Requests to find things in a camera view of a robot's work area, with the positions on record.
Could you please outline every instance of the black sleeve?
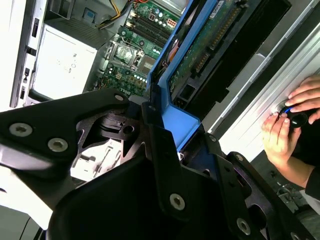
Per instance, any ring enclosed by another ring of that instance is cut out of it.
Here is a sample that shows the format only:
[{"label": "black sleeve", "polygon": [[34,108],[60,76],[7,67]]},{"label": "black sleeve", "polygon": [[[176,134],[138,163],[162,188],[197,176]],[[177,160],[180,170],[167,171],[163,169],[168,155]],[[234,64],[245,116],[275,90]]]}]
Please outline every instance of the black sleeve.
[{"label": "black sleeve", "polygon": [[320,166],[315,167],[311,172],[305,193],[320,201]]}]

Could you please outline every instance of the screw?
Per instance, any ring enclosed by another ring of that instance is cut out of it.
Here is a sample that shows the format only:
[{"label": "screw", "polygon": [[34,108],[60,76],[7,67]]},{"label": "screw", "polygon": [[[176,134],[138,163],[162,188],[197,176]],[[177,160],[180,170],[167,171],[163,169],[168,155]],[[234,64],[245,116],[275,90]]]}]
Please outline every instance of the screw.
[{"label": "screw", "polygon": [[239,154],[236,154],[235,156],[241,162],[244,160],[244,158],[242,156],[240,156]]},{"label": "screw", "polygon": [[48,147],[53,152],[61,153],[68,149],[68,143],[62,138],[55,137],[48,141]]},{"label": "screw", "polygon": [[117,100],[119,100],[119,101],[123,101],[123,100],[125,100],[122,96],[120,96],[120,95],[114,95],[114,97],[117,99]]},{"label": "screw", "polygon": [[236,220],[236,224],[238,225],[238,228],[241,230],[241,232],[243,232],[245,235],[249,236],[251,234],[250,227],[244,219],[239,217]]},{"label": "screw", "polygon": [[15,135],[17,137],[26,137],[32,134],[33,129],[26,123],[17,122],[9,127],[9,131],[12,135]]},{"label": "screw", "polygon": [[170,204],[179,211],[182,211],[186,207],[185,200],[176,193],[170,195]]},{"label": "screw", "polygon": [[212,136],[212,135],[210,135],[209,138],[210,138],[213,142],[216,142],[216,141],[217,141],[217,139],[216,139],[214,136]]},{"label": "screw", "polygon": [[295,232],[291,232],[290,235],[293,240],[300,240],[299,236]]}]

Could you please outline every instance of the silver metal panel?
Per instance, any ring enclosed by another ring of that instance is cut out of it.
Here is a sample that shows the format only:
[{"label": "silver metal panel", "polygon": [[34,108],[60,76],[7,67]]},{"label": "silver metal panel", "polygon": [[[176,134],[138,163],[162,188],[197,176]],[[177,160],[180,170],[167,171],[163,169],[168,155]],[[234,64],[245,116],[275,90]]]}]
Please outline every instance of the silver metal panel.
[{"label": "silver metal panel", "polygon": [[258,74],[264,70],[272,58],[286,43],[293,31],[299,26],[300,22],[319,0],[290,0],[289,2],[292,4],[292,7],[263,42],[239,76],[237,76],[229,86],[229,94],[221,103],[216,103],[204,118],[202,124],[204,129],[209,133],[214,133],[219,127],[223,118],[233,109],[233,106],[235,106],[237,101],[255,81]]},{"label": "silver metal panel", "polygon": [[222,150],[252,161],[262,150],[261,126],[305,78],[320,71],[320,23],[220,139]]},{"label": "silver metal panel", "polygon": [[51,99],[81,94],[97,51],[45,25],[36,60],[33,89]]}]

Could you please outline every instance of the human hand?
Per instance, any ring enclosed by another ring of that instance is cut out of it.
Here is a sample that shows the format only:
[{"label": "human hand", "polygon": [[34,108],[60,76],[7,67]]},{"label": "human hand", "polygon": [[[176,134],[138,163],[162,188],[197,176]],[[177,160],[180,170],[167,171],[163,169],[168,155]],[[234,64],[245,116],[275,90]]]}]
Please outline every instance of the human hand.
[{"label": "human hand", "polygon": [[297,145],[301,134],[300,128],[294,128],[289,137],[290,120],[283,113],[269,116],[262,125],[263,145],[269,161],[277,168],[286,166]]},{"label": "human hand", "polygon": [[299,105],[290,109],[290,112],[318,109],[309,117],[309,123],[313,124],[320,119],[320,75],[308,77],[289,95],[289,101],[285,105],[290,107],[296,104]]}]

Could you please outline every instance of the white surface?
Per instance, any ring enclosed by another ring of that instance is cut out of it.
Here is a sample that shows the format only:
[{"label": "white surface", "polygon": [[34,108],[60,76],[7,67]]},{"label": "white surface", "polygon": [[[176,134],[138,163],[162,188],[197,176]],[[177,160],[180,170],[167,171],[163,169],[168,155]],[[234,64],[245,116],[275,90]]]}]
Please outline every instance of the white surface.
[{"label": "white surface", "polygon": [[44,26],[33,89],[51,99],[81,94],[97,50]]},{"label": "white surface", "polygon": [[122,144],[110,139],[106,144],[91,147],[82,155],[95,160],[84,160],[79,158],[74,167],[71,168],[71,176],[89,182],[92,179],[106,173],[112,166],[120,165]]},{"label": "white surface", "polygon": [[320,23],[219,140],[225,154],[236,151],[251,162],[264,148],[261,126],[276,106],[320,69]]},{"label": "white surface", "polygon": [[48,229],[53,210],[50,209],[17,175],[0,166],[0,205],[28,214],[42,229]]},{"label": "white surface", "polygon": [[26,0],[0,1],[0,112],[9,110]]}]

